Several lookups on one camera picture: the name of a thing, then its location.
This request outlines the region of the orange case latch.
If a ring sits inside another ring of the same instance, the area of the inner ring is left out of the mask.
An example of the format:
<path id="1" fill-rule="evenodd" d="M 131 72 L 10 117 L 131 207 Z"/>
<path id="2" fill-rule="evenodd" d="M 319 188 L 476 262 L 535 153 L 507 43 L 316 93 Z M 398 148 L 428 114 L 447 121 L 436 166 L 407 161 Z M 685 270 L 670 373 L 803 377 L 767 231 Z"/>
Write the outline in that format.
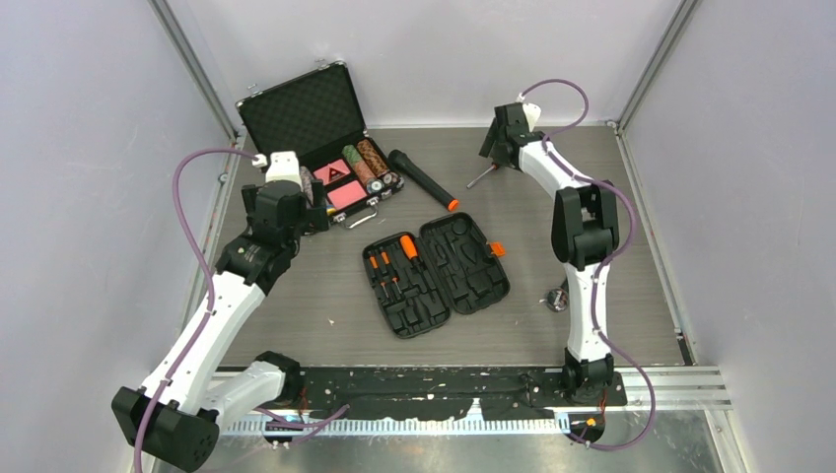
<path id="1" fill-rule="evenodd" d="M 491 241 L 488 243 L 488 247 L 490 249 L 490 253 L 496 257 L 503 257 L 506 255 L 506 249 L 504 246 L 498 241 Z"/>

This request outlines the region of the round tape measure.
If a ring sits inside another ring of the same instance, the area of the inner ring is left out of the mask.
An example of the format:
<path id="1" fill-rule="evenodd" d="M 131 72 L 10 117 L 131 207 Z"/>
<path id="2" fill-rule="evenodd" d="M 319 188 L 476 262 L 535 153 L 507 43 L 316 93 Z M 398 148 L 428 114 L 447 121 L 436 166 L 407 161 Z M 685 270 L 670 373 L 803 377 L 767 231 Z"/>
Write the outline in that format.
<path id="1" fill-rule="evenodd" d="M 561 312 L 568 307 L 568 292 L 564 288 L 548 291 L 542 303 L 553 312 Z"/>

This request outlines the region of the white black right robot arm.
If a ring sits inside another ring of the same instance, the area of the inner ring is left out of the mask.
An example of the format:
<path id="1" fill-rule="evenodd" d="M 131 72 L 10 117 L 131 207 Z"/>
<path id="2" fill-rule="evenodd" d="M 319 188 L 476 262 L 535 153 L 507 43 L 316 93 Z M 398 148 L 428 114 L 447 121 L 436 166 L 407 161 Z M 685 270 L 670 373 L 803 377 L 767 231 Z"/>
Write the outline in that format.
<path id="1" fill-rule="evenodd" d="M 616 197 L 535 130 L 539 113 L 533 103 L 496 106 L 479 154 L 532 177 L 553 199 L 551 245 L 564 266 L 570 310 L 563 394 L 583 405 L 596 400 L 614 379 L 612 349 L 604 339 L 608 262 L 619 245 Z"/>

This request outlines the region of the black plastic tool case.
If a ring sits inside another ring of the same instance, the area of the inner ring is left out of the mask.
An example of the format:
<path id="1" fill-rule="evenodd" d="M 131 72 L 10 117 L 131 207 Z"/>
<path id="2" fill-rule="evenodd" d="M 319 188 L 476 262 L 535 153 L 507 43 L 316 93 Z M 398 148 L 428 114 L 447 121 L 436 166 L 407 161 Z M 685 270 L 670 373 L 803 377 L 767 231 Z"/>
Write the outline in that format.
<path id="1" fill-rule="evenodd" d="M 403 235 L 413 237 L 422 271 L 413 268 L 402 251 Z M 457 212 L 422 225 L 417 234 L 400 232 L 367 245 L 362 262 L 391 332 L 399 339 L 414 338 L 443 326 L 455 313 L 470 315 L 504 299 L 511 283 L 500 257 L 490 253 L 489 242 L 470 215 Z M 386 274 L 383 250 L 399 278 L 402 299 Z M 371 254 L 383 271 L 390 303 L 373 273 Z"/>

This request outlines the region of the black orange medium screwdriver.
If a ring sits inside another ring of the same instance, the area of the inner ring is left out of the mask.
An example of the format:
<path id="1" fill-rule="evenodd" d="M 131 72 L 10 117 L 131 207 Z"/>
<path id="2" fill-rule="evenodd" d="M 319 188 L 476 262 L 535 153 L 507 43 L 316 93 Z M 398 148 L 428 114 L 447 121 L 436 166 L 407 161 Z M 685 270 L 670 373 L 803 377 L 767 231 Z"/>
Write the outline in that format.
<path id="1" fill-rule="evenodd" d="M 496 171 L 498 166 L 496 164 L 492 164 L 488 169 L 478 174 L 474 177 L 470 182 L 468 182 L 465 186 L 466 189 L 472 189 L 475 185 L 477 185 L 482 179 L 484 179 L 490 173 Z"/>

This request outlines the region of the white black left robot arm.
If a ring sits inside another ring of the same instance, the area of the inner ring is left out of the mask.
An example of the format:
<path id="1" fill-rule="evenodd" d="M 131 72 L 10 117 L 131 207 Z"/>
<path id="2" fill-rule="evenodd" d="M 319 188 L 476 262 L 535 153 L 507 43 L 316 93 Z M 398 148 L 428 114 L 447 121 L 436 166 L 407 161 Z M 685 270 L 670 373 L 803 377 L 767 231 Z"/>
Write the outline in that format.
<path id="1" fill-rule="evenodd" d="M 223 249 L 198 311 L 141 385 L 121 387 L 111 400 L 135 453 L 184 472 L 204 465 L 230 424 L 268 402 L 292 407 L 303 392 L 300 364 L 272 351 L 210 384 L 245 321 L 289 269 L 310 222 L 307 196 L 295 181 L 247 185 L 242 195 L 247 228 Z"/>

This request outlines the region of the long black orange screwdriver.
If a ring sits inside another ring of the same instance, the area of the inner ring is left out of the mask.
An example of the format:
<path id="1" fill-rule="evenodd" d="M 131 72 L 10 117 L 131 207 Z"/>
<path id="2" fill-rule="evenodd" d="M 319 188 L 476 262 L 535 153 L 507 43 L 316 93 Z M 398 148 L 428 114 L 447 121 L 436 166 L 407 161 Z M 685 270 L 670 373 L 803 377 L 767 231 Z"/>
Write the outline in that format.
<path id="1" fill-rule="evenodd" d="M 411 266 L 417 271 L 422 271 L 423 263 L 419 257 L 418 249 L 413 237 L 411 235 L 403 235 L 399 238 L 399 243 Z"/>

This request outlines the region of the small black orange screwdriver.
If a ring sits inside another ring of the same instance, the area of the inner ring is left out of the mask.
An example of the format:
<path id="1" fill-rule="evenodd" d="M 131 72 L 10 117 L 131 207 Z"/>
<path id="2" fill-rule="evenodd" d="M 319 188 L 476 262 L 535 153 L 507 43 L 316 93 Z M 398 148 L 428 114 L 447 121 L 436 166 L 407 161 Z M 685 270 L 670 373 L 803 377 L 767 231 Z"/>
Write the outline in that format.
<path id="1" fill-rule="evenodd" d="M 390 281 L 394 286 L 394 290 L 395 290 L 396 294 L 402 299 L 403 298 L 403 292 L 400 288 L 399 278 L 398 278 L 397 273 L 394 269 L 394 266 L 392 265 L 392 263 L 390 261 L 390 258 L 388 257 L 387 253 L 384 250 L 381 252 L 381 256 L 382 256 L 382 259 L 383 259 L 386 274 L 390 277 Z"/>
<path id="2" fill-rule="evenodd" d="M 376 257 L 373 254 L 370 255 L 370 263 L 371 263 L 372 268 L 373 268 L 373 273 L 374 273 L 375 277 L 377 278 L 377 281 L 378 281 L 378 283 L 379 283 L 379 285 L 380 285 L 380 287 L 383 291 L 384 300 L 387 303 L 390 303 L 391 298 L 390 298 L 389 293 L 388 293 L 387 288 L 386 288 L 386 282 L 384 280 L 383 271 L 381 269 L 381 266 L 377 262 Z"/>

